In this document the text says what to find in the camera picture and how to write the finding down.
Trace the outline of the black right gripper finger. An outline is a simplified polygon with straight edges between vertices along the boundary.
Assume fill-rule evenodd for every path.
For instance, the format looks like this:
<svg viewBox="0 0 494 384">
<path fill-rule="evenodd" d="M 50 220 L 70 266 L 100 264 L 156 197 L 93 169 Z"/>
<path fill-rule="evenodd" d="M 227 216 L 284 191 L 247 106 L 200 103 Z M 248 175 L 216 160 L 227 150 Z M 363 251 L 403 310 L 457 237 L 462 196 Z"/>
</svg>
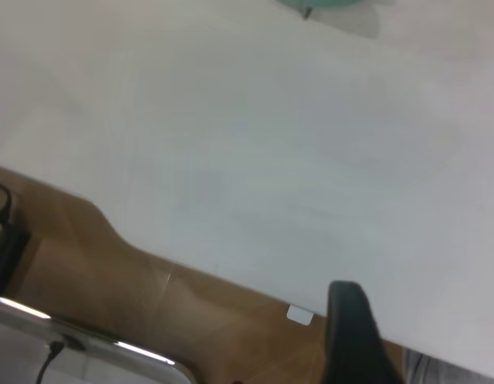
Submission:
<svg viewBox="0 0 494 384">
<path fill-rule="evenodd" d="M 356 282 L 329 285 L 322 383 L 402 383 L 362 287 Z"/>
</svg>

